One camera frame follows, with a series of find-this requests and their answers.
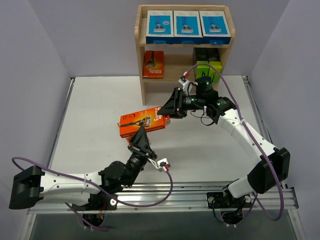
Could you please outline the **orange razor pack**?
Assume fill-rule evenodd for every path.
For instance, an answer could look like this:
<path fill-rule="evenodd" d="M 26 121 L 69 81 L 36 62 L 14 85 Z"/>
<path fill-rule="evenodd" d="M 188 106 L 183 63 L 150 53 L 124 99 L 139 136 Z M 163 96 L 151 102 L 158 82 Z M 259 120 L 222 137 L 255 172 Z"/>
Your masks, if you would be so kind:
<path fill-rule="evenodd" d="M 121 138 L 128 138 L 128 137 L 133 137 L 138 130 L 140 129 L 140 127 L 142 127 L 142 125 L 138 125 L 138 124 L 132 124 L 132 125 L 121 125 L 119 122 L 117 123 L 118 128 L 119 128 L 119 135 Z M 150 126 L 144 126 L 145 131 L 148 132 L 153 132 L 153 131 L 157 131 L 157 130 L 161 130 L 164 129 L 166 127 L 165 124 L 152 124 Z"/>
<path fill-rule="evenodd" d="M 147 50 L 144 54 L 142 76 L 149 79 L 161 79 L 164 76 L 164 51 Z"/>
<path fill-rule="evenodd" d="M 169 116 L 159 115 L 162 106 L 156 106 L 137 112 L 122 115 L 119 126 L 129 128 L 132 126 L 144 126 L 145 128 L 166 127 L 171 123 Z"/>

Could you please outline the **orange razor pack top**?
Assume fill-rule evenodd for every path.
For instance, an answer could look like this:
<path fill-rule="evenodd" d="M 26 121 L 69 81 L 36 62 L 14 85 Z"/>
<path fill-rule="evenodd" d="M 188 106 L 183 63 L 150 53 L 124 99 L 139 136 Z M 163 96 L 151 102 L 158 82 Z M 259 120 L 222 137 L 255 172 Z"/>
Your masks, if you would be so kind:
<path fill-rule="evenodd" d="M 147 50 L 144 54 L 142 76 L 149 79 L 161 79 L 164 76 L 164 51 Z"/>

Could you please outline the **blue Harry's razor box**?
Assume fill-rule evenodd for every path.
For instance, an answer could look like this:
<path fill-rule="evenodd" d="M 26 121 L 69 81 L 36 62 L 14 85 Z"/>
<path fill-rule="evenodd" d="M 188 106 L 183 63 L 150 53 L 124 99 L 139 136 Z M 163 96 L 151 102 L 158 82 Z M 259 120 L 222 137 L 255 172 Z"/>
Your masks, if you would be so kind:
<path fill-rule="evenodd" d="M 203 43 L 198 11 L 174 10 L 174 44 L 199 45 Z"/>
<path fill-rule="evenodd" d="M 223 10 L 199 11 L 202 30 L 202 43 L 210 45 L 228 45 L 231 33 Z"/>

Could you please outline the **white Harry's razor blister pack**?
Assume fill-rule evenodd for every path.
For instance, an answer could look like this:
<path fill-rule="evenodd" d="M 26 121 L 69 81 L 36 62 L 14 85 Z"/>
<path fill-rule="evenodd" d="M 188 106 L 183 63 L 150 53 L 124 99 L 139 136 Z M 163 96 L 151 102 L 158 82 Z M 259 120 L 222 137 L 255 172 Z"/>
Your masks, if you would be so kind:
<path fill-rule="evenodd" d="M 174 26 L 172 10 L 148 10 L 145 39 L 147 44 L 172 45 Z"/>

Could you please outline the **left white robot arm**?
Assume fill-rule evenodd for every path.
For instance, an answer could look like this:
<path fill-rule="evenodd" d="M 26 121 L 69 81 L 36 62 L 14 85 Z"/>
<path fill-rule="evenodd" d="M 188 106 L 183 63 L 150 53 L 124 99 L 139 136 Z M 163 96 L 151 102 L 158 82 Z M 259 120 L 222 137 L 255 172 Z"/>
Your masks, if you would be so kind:
<path fill-rule="evenodd" d="M 43 201 L 95 210 L 100 206 L 102 191 L 115 194 L 132 186 L 147 163 L 162 170 L 144 126 L 130 139 L 128 150 L 131 156 L 126 163 L 114 161 L 103 170 L 89 173 L 60 174 L 33 165 L 14 176 L 9 208 L 28 209 Z"/>

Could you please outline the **black green Gillette box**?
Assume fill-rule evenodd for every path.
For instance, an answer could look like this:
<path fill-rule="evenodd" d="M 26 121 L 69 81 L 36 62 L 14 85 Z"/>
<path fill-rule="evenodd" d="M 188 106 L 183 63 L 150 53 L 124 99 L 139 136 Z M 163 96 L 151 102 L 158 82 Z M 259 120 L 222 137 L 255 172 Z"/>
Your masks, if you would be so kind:
<path fill-rule="evenodd" d="M 207 48 L 206 49 L 208 63 L 218 70 L 220 73 L 222 70 L 222 64 L 220 60 L 219 51 L 217 48 Z M 212 83 L 217 84 L 219 82 L 220 76 L 219 74 L 209 67 L 208 76 L 211 77 Z"/>
<path fill-rule="evenodd" d="M 206 48 L 195 47 L 193 49 L 193 64 L 194 65 L 198 64 L 193 69 L 195 79 L 209 75 L 210 67 L 207 65 L 204 65 L 204 64 L 209 64 Z"/>

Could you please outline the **orange razor pack front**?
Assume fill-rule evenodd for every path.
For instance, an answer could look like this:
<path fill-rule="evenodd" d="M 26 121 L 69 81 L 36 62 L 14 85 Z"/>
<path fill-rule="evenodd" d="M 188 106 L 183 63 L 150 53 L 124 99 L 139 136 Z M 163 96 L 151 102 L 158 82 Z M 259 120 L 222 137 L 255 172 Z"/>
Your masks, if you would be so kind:
<path fill-rule="evenodd" d="M 162 106 L 156 106 L 137 112 L 122 115 L 119 126 L 129 128 L 132 126 L 144 126 L 145 128 L 166 127 L 171 123 L 169 116 L 159 115 Z"/>

